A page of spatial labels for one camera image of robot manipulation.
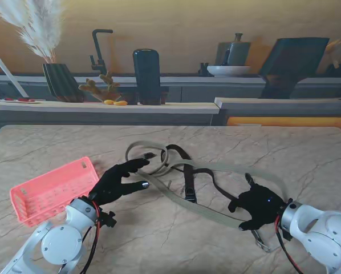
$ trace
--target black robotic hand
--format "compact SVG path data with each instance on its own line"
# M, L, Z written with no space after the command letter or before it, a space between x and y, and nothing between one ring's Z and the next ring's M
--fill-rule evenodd
M264 224L273 223L278 211L286 203L273 191L254 183L250 174L246 173L245 179L251 186L250 190L240 194L239 198L232 200L228 206L230 212L235 212L237 207L241 207L251 214L251 220L241 223L239 229L255 230Z
M88 198L100 206L111 203L123 195L148 188L149 183L145 181L128 184L121 183L122 177L129 177L130 173L137 172L139 168L147 164L149 164L148 160L134 159L111 167L90 191Z

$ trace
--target black strap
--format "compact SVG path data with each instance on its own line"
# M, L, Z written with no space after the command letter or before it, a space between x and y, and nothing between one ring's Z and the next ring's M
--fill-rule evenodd
M180 146L176 144L170 144L166 146L167 150L175 150L179 153L179 155L182 157L184 160L191 160L191 157L181 148ZM163 154L165 151L161 152L161 159L163 161ZM197 203L197 198L196 198L196 192L194 190L194 177L193 177L193 167L190 166L189 164L185 164L183 170L180 170L176 167L172 167L175 170L178 170L180 172L183 172L184 174L184 182L185 182L185 200L190 201L192 203Z
M177 151L183 159L191 160L191 158L187 154L187 152L185 152L181 147L179 147L176 144L170 144L170 145L166 146L166 148L167 148L167 150L175 150L175 151ZM163 154L164 154L164 152L165 151L162 150L161 155L160 155L162 161L163 161ZM214 172L212 170L208 169L208 168L198 168L198 169L194 170L192 166L190 166L189 164L185 164L183 170L181 170L179 168L176 168L176 167L172 167L172 169L184 173L185 194L186 194L185 200L188 200L188 201L190 201L192 203L196 203L197 202L196 192L194 190L194 177L193 177L193 175L194 174L199 174L199 173L206 173L206 174L210 175L211 178L212 178L212 183L214 184L215 188L217 190L219 190L219 192L221 194L223 194L225 197L227 197L230 200L236 200L237 199L232 194L230 194L227 191L223 190L216 183Z
M208 168L199 168L197 170L193 171L193 174L198 174L198 173L207 173L208 175L211 176L212 178L212 182L215 186L215 188L217 190L220 191L221 194L223 194L225 197L227 197L230 200L236 200L237 198L233 195L231 195L230 193L228 193L227 191L223 190L215 181L215 176L214 176L214 172L212 172L212 170L209 170Z

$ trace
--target black faucet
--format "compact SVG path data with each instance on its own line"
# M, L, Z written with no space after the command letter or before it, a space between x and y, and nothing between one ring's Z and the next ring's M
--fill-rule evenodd
M113 33L113 30L95 29L92 32L93 41L95 42L95 47L96 47L97 56L98 56L98 63L96 64L93 58L93 55L90 55L91 63L92 63L91 67L93 70L99 70L101 74L106 75L107 69L106 69L104 60L102 59L100 45L98 44L98 40L97 40L97 33Z

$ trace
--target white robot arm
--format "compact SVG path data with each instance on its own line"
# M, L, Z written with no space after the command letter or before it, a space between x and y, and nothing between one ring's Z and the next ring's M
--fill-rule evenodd
M84 199L75 199L66 207L64 224L53 226L49 221L41 224L16 253L1 274L45 274L33 264L30 257L41 241L45 260L54 265L63 265L58 273L67 274L75 268L86 249L82 246L82 231L92 227L97 219L96 210Z
M327 273L341 274L341 212L292 202L283 212L281 226L326 266Z

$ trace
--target black cable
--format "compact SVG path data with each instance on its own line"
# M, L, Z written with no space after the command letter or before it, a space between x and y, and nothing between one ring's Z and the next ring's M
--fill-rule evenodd
M292 257L290 256L290 254L287 252L286 248L285 248L285 244L283 243L281 234L279 233L279 225L281 223L281 219L280 216L277 217L276 220L276 224L275 224L275 233L277 235L279 244L282 247L282 250L284 251L284 253L287 256L287 259L290 261L290 263L293 265L293 267L295 268L295 270L297 271L298 274L303 274L303 272L300 270L300 268L298 267L298 265L295 263L295 261L292 259Z
M82 271L80 272L80 274L86 274L87 273L87 270L89 269L90 265L91 265L91 262L92 262L92 259L93 257L95 256L95 251L96 251L96 247L97 247L97 242L98 242L98 237L99 237L99 229L100 229L100 220L99 220L99 217L100 217L100 208L99 206L92 201L92 203L94 204L95 206L95 209L96 209L96 213L97 213L97 222L96 222L96 235L95 235L95 238L93 240L93 243L92 243L92 248L91 248L91 252L90 252L90 256L88 257L88 260L86 262L86 264L84 265Z
M92 248L91 248L90 256L88 257L88 260L87 260L86 264L84 265L84 267L83 267L82 271L80 272L80 274L86 274L87 270L89 269L89 267L90 267L90 265L92 263L92 259L95 256L95 251L96 251L97 242L98 242L97 235L98 235L98 226L96 226L96 236L95 236L95 238L93 240L93 243L92 243Z
M84 242L84 240L86 239L86 237L87 237L88 233L90 232L91 228L92 228L92 227L89 227L88 230L87 230L87 232L84 234L84 236L83 236L83 238L82 238L82 242Z

